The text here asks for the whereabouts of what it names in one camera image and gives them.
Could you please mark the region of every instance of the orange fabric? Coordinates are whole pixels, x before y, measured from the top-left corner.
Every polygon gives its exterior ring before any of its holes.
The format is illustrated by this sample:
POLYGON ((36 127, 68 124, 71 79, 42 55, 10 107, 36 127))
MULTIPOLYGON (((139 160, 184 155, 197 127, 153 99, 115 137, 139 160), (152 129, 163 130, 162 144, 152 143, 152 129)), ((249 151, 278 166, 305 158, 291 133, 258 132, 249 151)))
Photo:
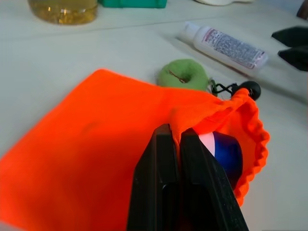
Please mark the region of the orange fabric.
POLYGON ((191 127, 238 139, 244 169, 235 195, 242 204, 269 141, 247 90, 222 101, 98 70, 1 159, 0 218, 33 231, 125 230, 134 167, 164 123, 177 148, 191 127))

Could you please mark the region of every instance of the black object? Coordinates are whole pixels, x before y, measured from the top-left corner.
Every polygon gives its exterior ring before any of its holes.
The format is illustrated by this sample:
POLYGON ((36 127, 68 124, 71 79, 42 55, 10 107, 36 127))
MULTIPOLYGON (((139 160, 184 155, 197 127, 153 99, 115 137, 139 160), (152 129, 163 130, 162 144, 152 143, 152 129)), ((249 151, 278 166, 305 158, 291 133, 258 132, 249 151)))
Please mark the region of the black object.
POLYGON ((212 89, 212 93, 213 94, 218 94, 218 93, 221 93, 223 91, 227 91, 229 92, 232 96, 241 88, 246 88, 249 90, 249 96, 250 98, 252 98, 254 101, 256 101, 260 95, 261 95, 261 87, 260 85, 255 82, 255 81, 246 81, 244 83, 242 83, 240 86, 238 86, 236 83, 233 83, 229 86, 223 86, 222 84, 218 83, 218 84, 215 84, 215 85, 212 85, 211 86, 212 89))
POLYGON ((298 70, 308 71, 308 27, 295 26, 274 32, 272 37, 290 49, 278 55, 298 70))
POLYGON ((169 126, 157 128, 135 168, 127 230, 247 231, 223 168, 192 129, 180 159, 181 168, 169 126))

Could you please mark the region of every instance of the plastic bottle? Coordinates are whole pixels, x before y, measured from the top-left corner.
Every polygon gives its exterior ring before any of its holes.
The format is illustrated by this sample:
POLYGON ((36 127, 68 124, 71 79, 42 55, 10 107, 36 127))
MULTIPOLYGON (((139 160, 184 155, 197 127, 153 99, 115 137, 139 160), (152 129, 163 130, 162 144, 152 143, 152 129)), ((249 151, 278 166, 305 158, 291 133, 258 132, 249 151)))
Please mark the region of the plastic bottle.
POLYGON ((84 24, 96 18, 97 0, 28 0, 37 17, 56 24, 84 24))
POLYGON ((268 60, 263 50, 209 26, 186 22, 180 40, 192 43, 199 51, 249 76, 254 76, 268 60))

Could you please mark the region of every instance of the bottle label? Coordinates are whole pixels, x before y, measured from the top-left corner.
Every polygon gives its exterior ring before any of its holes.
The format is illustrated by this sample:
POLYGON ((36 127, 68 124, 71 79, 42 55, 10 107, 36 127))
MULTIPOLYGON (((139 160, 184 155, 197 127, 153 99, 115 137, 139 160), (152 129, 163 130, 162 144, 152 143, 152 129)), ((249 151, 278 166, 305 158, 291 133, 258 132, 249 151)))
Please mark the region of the bottle label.
POLYGON ((218 30, 210 29, 202 39, 202 43, 231 58, 238 64, 254 69, 265 54, 263 50, 255 48, 245 42, 237 40, 218 30))

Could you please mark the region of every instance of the table surface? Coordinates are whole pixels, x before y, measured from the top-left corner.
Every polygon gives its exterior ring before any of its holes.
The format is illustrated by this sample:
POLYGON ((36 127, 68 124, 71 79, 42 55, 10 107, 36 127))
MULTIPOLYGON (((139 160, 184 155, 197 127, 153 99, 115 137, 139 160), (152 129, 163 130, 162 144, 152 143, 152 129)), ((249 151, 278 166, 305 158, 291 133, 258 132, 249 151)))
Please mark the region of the table surface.
POLYGON ((223 84, 247 78, 178 41, 184 21, 212 26, 269 54, 255 77, 260 118, 271 134, 264 170, 242 212, 251 231, 308 229, 307 74, 277 56, 274 31, 306 21, 263 5, 225 7, 168 0, 166 9, 99 7, 93 23, 58 26, 34 17, 25 0, 0 2, 0 156, 80 81, 98 68, 155 83, 162 66, 193 58, 223 84))

